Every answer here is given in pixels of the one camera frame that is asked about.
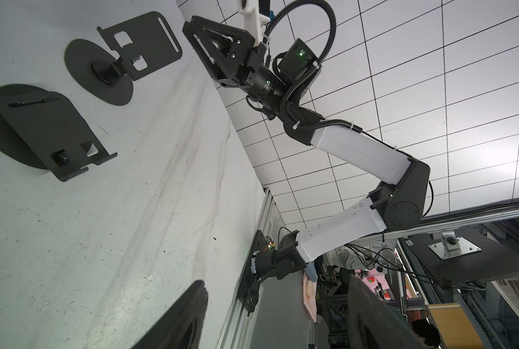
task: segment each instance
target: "rectangular cutout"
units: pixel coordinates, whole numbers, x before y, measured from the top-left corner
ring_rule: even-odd
[[[128,35],[127,32],[121,31],[114,35],[114,38],[116,39],[116,42],[120,47],[124,47],[128,44],[133,44],[132,38]]]
[[[144,70],[145,68],[147,68],[147,62],[145,62],[145,59],[143,56],[139,56],[136,59],[132,59],[132,65],[139,72]]]
[[[99,150],[95,147],[95,144],[93,144],[91,141],[83,142],[80,144],[80,146],[83,148],[83,151],[85,151],[87,157],[98,154],[99,152]]]
[[[174,43],[174,40],[173,40],[172,37],[170,36],[169,31],[166,30],[165,24],[162,22],[162,19],[161,19],[160,17],[157,18],[157,19],[158,19],[158,22],[161,24],[162,29],[165,31],[166,36],[169,37],[169,40],[170,40],[170,43],[172,44],[172,47],[174,47],[174,50],[175,50],[176,52],[178,52],[178,46]]]

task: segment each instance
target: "black joint housing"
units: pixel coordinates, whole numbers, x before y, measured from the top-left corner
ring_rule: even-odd
[[[325,120],[325,118],[321,115],[319,115],[316,112],[311,111],[310,109],[302,108],[302,107],[295,107],[296,104],[291,102],[289,103],[289,111],[292,117],[295,120],[300,120],[300,125],[310,125],[310,124],[316,124],[322,120]],[[305,145],[310,145],[310,142],[312,140],[312,137],[314,136],[315,129],[309,130],[309,131],[303,131],[303,130],[297,130],[292,129],[292,126],[289,126],[287,124],[283,124],[284,131],[287,133],[287,135],[295,140],[297,140],[300,143],[303,143]]]
[[[423,217],[430,166],[420,160],[411,162],[396,186],[380,182],[368,195],[372,209],[378,210],[389,231],[414,228]]]
[[[275,256],[275,268],[277,269],[275,275],[278,280],[306,267],[306,262],[304,262],[296,249],[298,245],[296,241],[297,234],[298,230],[295,230],[281,239],[279,250]]]

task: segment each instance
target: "mounting plate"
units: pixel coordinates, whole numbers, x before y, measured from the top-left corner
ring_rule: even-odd
[[[88,171],[87,164],[100,165],[118,155],[107,152],[70,100],[60,93],[42,90],[0,97],[0,115],[61,181]]]
[[[253,313],[254,310],[256,310],[255,305],[249,304],[247,302],[248,291],[255,281],[252,275],[252,271],[250,269],[250,267],[252,266],[252,255],[256,251],[263,251],[263,249],[266,246],[267,243],[265,242],[265,237],[263,236],[263,233],[261,232],[261,230],[256,231],[256,235],[254,236],[254,240],[252,241],[252,247],[250,248],[250,251],[248,253],[246,266],[244,267],[243,274],[240,278],[240,283],[238,284],[237,298],[242,302],[246,310],[250,313]],[[252,299],[255,298],[257,304],[257,298],[259,297],[259,294],[256,292],[256,290],[252,290],[251,296]]]
[[[480,251],[480,248],[477,245],[473,244],[471,241],[465,239],[462,236],[459,236],[457,238],[457,241],[459,243],[459,248],[452,251],[448,251],[448,249],[445,248],[445,246],[441,242],[432,243],[428,245],[428,247],[442,260],[450,259],[453,257],[459,257],[462,255],[468,255]]]
[[[163,15],[147,12],[128,19],[112,27],[96,28],[111,50],[118,52],[122,65],[133,81],[143,78],[182,57],[182,47]],[[131,39],[130,44],[120,46],[116,34],[125,32]],[[132,61],[142,57],[147,67],[138,70]]]

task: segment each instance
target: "round stand base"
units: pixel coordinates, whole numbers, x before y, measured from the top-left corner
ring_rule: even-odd
[[[99,81],[91,72],[90,67],[94,62],[99,61],[110,65],[116,61],[99,45],[91,41],[75,39],[66,48],[64,61],[75,81],[103,101],[115,106],[125,106],[132,99],[133,82],[129,76],[120,76],[115,85],[109,86]]]
[[[45,91],[30,85],[6,85],[0,87],[0,97],[9,97],[19,94]],[[19,161],[22,164],[37,169],[46,169],[46,166],[35,155],[33,150],[27,146],[23,139],[12,129],[9,123],[0,115],[0,151]]]

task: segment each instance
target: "black metal stand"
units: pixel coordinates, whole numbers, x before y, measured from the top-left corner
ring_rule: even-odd
[[[252,265],[252,256],[256,251],[263,251],[263,249],[267,246],[265,242],[265,237],[261,230],[256,231],[256,235],[254,236],[254,240],[252,242],[252,248],[248,253],[248,259],[246,260],[246,266],[244,267],[244,271],[240,277],[240,283],[238,284],[237,297],[244,304],[244,307],[250,313],[253,313],[256,310],[256,304],[258,302],[259,293],[258,290],[252,290],[251,297],[253,300],[253,304],[248,302],[248,291],[252,287],[255,279],[252,275],[250,267]]]
[[[132,349],[198,349],[206,310],[205,283],[194,281]]]
[[[182,47],[165,17],[149,12],[102,29],[97,27],[116,60],[99,45],[83,39],[70,42],[64,61],[72,77],[84,89],[103,101],[123,106],[132,99],[132,81],[143,78],[182,57]],[[116,34],[125,32],[131,42],[121,46]],[[141,65],[134,63],[141,60]]]
[[[109,154],[70,100],[30,85],[0,87],[0,151],[67,181]]]

